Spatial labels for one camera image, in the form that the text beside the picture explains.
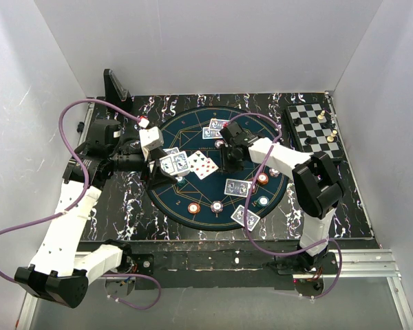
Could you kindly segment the blue playing card deck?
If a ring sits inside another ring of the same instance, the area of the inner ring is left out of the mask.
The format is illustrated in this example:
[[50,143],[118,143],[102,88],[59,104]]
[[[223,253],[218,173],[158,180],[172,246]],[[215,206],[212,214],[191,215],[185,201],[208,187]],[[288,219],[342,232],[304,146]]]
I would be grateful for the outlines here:
[[162,158],[159,159],[161,169],[164,172],[168,173],[169,175],[185,176],[185,175],[179,175],[175,172],[175,166],[173,165],[173,161],[172,161],[172,158],[171,158],[172,155],[173,154],[168,155],[166,157],[162,157]]

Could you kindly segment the blue-backed playing cards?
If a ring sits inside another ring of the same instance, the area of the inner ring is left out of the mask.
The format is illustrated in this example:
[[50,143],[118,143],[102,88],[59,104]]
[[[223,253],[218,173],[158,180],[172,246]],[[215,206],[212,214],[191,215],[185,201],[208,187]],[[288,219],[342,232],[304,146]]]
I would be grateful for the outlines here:
[[171,158],[177,174],[186,175],[190,172],[190,165],[185,151],[174,153]]

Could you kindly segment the seven of diamonds card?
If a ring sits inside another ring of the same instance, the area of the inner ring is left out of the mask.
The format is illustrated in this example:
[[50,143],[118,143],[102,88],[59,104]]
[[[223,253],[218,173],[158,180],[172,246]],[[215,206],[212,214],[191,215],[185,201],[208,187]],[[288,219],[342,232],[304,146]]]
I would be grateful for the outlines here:
[[214,173],[218,166],[211,158],[196,159],[194,161],[193,172],[199,179],[204,179]]

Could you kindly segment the orange poker chip stack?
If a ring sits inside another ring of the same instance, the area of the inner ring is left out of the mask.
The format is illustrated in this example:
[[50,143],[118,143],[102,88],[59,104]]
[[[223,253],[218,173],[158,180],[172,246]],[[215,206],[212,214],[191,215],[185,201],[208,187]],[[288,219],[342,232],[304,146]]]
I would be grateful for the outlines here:
[[191,214],[197,214],[200,211],[200,204],[190,203],[187,208],[188,212]]

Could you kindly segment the white-blue poker chip stack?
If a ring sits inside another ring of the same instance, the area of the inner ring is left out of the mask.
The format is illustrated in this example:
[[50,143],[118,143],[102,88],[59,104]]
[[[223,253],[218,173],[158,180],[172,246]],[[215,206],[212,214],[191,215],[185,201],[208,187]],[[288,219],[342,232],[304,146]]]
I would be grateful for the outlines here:
[[211,211],[214,213],[219,213],[223,211],[223,204],[221,201],[214,201],[211,204]]

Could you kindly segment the green poker chip stack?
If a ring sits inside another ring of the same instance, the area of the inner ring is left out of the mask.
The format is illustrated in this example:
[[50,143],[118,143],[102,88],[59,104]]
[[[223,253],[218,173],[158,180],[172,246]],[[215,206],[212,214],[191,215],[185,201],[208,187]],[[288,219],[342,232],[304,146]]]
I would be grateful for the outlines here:
[[269,204],[269,202],[270,202],[270,199],[269,199],[268,197],[266,197],[266,196],[261,196],[261,197],[259,197],[259,198],[257,199],[257,201],[256,201],[257,206],[258,206],[259,208],[267,207],[267,205]]

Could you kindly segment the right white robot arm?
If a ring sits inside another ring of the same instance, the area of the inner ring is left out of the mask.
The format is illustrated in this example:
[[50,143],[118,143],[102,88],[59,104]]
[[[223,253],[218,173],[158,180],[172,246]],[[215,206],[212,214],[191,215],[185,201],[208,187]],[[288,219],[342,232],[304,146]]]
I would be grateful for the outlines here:
[[330,226],[337,206],[345,195],[345,188],[329,155],[323,151],[303,153],[282,146],[278,139],[248,133],[234,120],[225,124],[220,134],[226,142],[222,158],[225,169],[236,169],[243,161],[259,166],[253,181],[257,181],[264,167],[273,168],[291,179],[296,198],[304,211],[303,232],[297,250],[292,252],[268,251],[246,233],[251,244],[270,256],[296,257],[299,268],[313,273],[323,264],[330,240]]

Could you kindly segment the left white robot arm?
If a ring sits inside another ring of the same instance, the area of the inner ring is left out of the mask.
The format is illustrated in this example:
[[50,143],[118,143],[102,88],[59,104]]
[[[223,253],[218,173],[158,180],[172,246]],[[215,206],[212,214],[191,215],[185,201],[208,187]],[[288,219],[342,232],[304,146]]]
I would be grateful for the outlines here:
[[14,280],[34,297],[75,308],[87,288],[108,272],[131,277],[138,259],[131,247],[109,239],[81,260],[75,259],[89,214],[106,181],[115,172],[140,172],[148,188],[174,184],[160,158],[166,156],[158,127],[141,128],[140,149],[129,151],[117,120],[97,120],[76,149],[63,174],[61,198],[42,244],[27,267],[18,267]]

